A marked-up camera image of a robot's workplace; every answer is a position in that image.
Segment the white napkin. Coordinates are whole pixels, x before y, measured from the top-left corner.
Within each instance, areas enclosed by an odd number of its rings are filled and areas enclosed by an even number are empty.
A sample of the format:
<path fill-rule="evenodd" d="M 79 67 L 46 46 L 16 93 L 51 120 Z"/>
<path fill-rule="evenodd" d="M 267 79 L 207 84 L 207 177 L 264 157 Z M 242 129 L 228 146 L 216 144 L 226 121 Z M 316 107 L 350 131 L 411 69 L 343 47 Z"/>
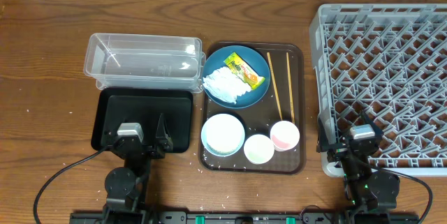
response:
<path fill-rule="evenodd" d="M 214 70 L 203 78 L 204 88 L 225 103 L 236 104 L 237 98 L 251 91 L 251 87 L 226 66 Z"/>

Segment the light blue bowl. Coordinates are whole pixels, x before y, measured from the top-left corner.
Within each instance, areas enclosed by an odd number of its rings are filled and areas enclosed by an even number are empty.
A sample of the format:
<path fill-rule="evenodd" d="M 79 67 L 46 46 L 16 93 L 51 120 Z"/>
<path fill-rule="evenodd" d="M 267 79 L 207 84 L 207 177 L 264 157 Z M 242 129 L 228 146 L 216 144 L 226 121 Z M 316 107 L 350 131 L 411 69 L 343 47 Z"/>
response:
<path fill-rule="evenodd" d="M 242 122 L 231 114 L 216 114 L 203 125 L 200 138 L 204 148 L 218 157 L 232 156 L 245 141 Z"/>

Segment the white cup green inside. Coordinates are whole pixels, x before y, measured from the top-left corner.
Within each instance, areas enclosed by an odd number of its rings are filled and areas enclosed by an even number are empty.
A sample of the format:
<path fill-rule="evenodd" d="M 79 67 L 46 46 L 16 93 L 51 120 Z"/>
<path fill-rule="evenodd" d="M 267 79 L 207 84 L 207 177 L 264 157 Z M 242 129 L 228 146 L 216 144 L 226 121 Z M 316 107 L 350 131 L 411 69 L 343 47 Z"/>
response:
<path fill-rule="evenodd" d="M 244 143 L 244 155 L 255 165 L 268 162 L 274 156 L 274 152 L 272 140 L 265 135 L 252 135 Z"/>

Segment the white cup pink inside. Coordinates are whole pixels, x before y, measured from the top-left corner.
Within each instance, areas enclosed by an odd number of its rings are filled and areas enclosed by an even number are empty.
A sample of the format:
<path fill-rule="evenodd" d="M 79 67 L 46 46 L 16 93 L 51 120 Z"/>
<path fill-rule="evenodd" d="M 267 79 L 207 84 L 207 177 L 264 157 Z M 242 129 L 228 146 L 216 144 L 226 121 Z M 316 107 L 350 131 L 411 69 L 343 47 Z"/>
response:
<path fill-rule="evenodd" d="M 300 131 L 290 121 L 278 121 L 270 129 L 270 139 L 276 151 L 288 151 L 299 143 Z"/>

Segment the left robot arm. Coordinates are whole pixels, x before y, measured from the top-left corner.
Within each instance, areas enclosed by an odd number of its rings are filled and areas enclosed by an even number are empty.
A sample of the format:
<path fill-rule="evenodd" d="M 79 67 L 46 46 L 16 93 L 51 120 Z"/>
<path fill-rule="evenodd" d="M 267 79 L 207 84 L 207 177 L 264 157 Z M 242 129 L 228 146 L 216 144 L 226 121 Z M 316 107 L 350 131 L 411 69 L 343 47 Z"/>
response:
<path fill-rule="evenodd" d="M 151 161 L 162 159 L 173 150 L 165 114 L 161 113 L 154 137 L 144 139 L 139 123 L 122 123 L 108 149 L 124 160 L 105 178 L 107 192 L 103 213 L 97 221 L 114 223 L 158 223 L 159 217 L 145 202 Z"/>

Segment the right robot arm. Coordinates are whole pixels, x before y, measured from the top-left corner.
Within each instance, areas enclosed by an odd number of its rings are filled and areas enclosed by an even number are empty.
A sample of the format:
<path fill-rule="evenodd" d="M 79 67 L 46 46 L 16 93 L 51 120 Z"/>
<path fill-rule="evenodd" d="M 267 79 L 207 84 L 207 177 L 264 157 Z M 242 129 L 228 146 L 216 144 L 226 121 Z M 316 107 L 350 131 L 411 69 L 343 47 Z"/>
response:
<path fill-rule="evenodd" d="M 379 150 L 383 131 L 361 113 L 359 126 L 351 127 L 338 142 L 329 143 L 324 124 L 318 120 L 317 152 L 329 163 L 340 163 L 344 173 L 344 193 L 353 205 L 332 218 L 334 223 L 390 223 L 389 211 L 397 206 L 400 179 L 372 168 L 368 157 Z"/>

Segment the yellow snack wrapper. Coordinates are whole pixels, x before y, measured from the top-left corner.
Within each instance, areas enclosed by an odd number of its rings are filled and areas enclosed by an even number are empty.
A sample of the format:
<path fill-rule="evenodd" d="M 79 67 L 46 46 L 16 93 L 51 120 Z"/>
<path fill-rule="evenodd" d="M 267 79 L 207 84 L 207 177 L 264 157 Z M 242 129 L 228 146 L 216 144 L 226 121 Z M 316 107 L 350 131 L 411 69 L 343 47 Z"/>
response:
<path fill-rule="evenodd" d="M 260 76 L 236 52 L 231 53 L 223 62 L 230 69 L 231 73 L 247 83 L 252 90 L 257 89 L 265 81 L 265 78 Z"/>

